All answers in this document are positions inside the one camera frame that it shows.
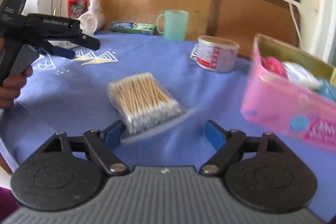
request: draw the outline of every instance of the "finger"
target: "finger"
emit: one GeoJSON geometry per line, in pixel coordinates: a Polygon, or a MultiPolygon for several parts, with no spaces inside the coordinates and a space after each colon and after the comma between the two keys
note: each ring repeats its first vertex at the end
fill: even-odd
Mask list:
{"type": "Polygon", "coordinates": [[[4,45],[5,45],[4,39],[0,38],[0,51],[3,49],[4,45]]]}
{"type": "Polygon", "coordinates": [[[23,75],[11,76],[4,80],[2,86],[5,89],[19,90],[27,84],[27,78],[23,75]]]}
{"type": "Polygon", "coordinates": [[[0,108],[8,109],[14,104],[13,100],[0,100],[0,108]]]}
{"type": "Polygon", "coordinates": [[[19,97],[20,94],[20,90],[7,90],[3,87],[0,87],[0,100],[13,100],[19,97]]]}
{"type": "Polygon", "coordinates": [[[32,66],[29,66],[28,68],[26,68],[24,70],[24,72],[22,73],[23,76],[25,77],[30,77],[33,75],[33,67],[32,66]]]}

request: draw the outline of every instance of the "pink box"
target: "pink box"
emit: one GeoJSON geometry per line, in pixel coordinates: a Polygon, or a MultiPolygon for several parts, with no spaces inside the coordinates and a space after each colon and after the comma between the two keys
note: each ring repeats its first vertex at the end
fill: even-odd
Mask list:
{"type": "Polygon", "coordinates": [[[256,35],[241,114],[275,133],[336,152],[336,103],[267,71],[261,56],[303,65],[335,84],[336,70],[312,55],[264,35],[256,35]]]}

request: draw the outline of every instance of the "red box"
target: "red box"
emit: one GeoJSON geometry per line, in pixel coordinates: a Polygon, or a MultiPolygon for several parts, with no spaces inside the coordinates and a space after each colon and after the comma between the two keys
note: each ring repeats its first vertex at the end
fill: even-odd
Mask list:
{"type": "Polygon", "coordinates": [[[88,0],[68,0],[68,17],[79,18],[87,11],[88,0]]]}

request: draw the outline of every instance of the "cotton swab pack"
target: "cotton swab pack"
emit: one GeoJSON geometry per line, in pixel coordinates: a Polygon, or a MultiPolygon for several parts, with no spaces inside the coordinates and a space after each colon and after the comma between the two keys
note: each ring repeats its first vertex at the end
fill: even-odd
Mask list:
{"type": "Polygon", "coordinates": [[[181,116],[181,105],[151,73],[111,82],[108,96],[125,120],[128,133],[135,135],[181,116]]]}

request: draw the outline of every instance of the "green mug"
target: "green mug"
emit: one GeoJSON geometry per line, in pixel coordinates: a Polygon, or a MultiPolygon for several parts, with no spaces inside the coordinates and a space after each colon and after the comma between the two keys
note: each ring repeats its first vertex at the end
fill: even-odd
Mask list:
{"type": "Polygon", "coordinates": [[[157,18],[157,31],[163,34],[164,39],[169,41],[183,41],[188,26],[189,13],[180,10],[166,10],[157,18]],[[159,30],[159,20],[165,17],[164,31],[159,30]]]}

